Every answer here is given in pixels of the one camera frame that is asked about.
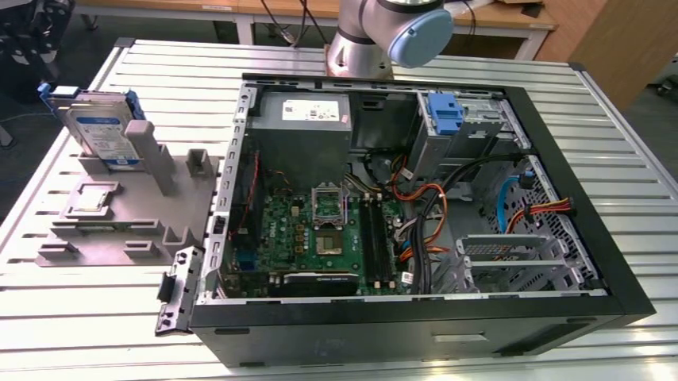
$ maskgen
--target table leg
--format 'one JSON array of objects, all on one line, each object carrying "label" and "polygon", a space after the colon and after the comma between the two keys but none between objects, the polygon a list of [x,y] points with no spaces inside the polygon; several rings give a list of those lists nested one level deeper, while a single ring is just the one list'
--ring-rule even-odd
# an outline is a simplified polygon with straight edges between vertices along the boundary
[{"label": "table leg", "polygon": [[96,30],[96,28],[99,28],[99,25],[96,24],[99,16],[95,16],[95,18],[92,18],[88,14],[81,14],[80,20],[83,20],[87,30]]},{"label": "table leg", "polygon": [[255,20],[244,14],[235,14],[235,27],[238,28],[238,40],[240,45],[255,44]]},{"label": "table leg", "polygon": [[520,49],[518,50],[515,60],[533,61],[542,47],[543,41],[547,38],[549,31],[534,29],[530,32],[530,36],[523,40]]},{"label": "table leg", "polygon": [[12,142],[13,142],[12,135],[9,135],[4,127],[0,126],[0,147],[3,148],[9,147],[9,145],[12,145]]}]

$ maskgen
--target floor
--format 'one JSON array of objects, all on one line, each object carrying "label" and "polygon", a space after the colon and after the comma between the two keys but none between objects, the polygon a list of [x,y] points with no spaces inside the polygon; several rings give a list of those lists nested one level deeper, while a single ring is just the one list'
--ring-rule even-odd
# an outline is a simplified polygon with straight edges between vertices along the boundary
[{"label": "floor", "polygon": [[[59,51],[60,83],[88,86],[119,37],[238,43],[232,25],[219,23],[216,30],[218,33],[215,25],[208,21],[100,17],[99,28],[91,32],[85,30],[77,17],[73,17]],[[294,25],[288,30],[298,36],[299,30]],[[331,36],[332,31],[324,29],[324,34]],[[270,35],[264,25],[258,25],[255,35],[258,44],[286,46],[282,38]],[[319,33],[312,28],[306,32],[300,46],[322,47]],[[25,69],[8,57],[0,58],[0,125],[15,138],[13,145],[0,149],[0,221],[12,209],[61,127],[49,115],[44,115],[48,111],[35,98],[36,86],[37,81],[29,78]],[[669,172],[677,177],[678,102],[659,98],[654,91],[647,89],[625,116]]]}]

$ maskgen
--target motherboard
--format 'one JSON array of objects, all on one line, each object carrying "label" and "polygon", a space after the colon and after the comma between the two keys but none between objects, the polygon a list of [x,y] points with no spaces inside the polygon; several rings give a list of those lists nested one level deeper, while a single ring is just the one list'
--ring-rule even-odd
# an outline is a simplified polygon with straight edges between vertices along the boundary
[{"label": "motherboard", "polygon": [[[318,225],[319,218],[338,214],[340,224]],[[402,216],[399,203],[380,197],[267,196],[260,244],[255,250],[235,251],[239,271],[226,276],[227,296],[275,296],[284,277],[304,285],[294,291],[298,296],[306,296],[304,288],[316,294],[320,283],[328,288],[322,294],[342,294],[343,287],[351,287],[347,283],[356,286],[356,295],[406,293],[388,239]]]}]

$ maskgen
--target sticker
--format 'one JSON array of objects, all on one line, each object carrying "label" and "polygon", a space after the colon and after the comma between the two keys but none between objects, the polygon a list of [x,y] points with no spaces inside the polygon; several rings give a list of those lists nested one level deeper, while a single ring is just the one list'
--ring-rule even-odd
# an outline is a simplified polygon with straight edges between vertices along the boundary
[{"label": "sticker", "polygon": [[414,176],[414,173],[407,169],[407,168],[403,168],[400,170],[400,175],[403,175],[403,177],[407,179],[407,180],[411,180],[412,179],[412,176]]},{"label": "sticker", "polygon": [[339,102],[288,99],[283,102],[283,121],[339,121]]},{"label": "sticker", "polygon": [[530,28],[533,28],[533,29],[553,29],[553,25],[530,24]]},{"label": "sticker", "polygon": [[123,135],[120,119],[116,117],[77,117],[75,120],[84,141],[107,164],[127,166],[139,163],[139,155]]},{"label": "sticker", "polygon": [[230,6],[203,6],[204,10],[223,10],[226,12],[230,12],[234,10]]},{"label": "sticker", "polygon": [[411,272],[403,272],[403,276],[400,277],[400,283],[412,284],[414,282],[414,274]]}]

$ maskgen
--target aluminum table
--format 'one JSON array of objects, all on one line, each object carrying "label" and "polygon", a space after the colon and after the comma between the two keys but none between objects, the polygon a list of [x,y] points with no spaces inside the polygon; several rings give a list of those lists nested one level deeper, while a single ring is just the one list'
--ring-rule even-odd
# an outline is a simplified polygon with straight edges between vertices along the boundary
[{"label": "aluminum table", "polygon": [[[91,85],[131,87],[171,152],[226,152],[240,75],[322,75],[319,49],[120,39]],[[440,57],[398,79],[524,87],[657,315],[534,357],[227,369],[195,336],[153,337],[165,266],[33,263],[81,166],[64,129],[0,228],[0,379],[678,379],[678,186],[586,72]]]}]

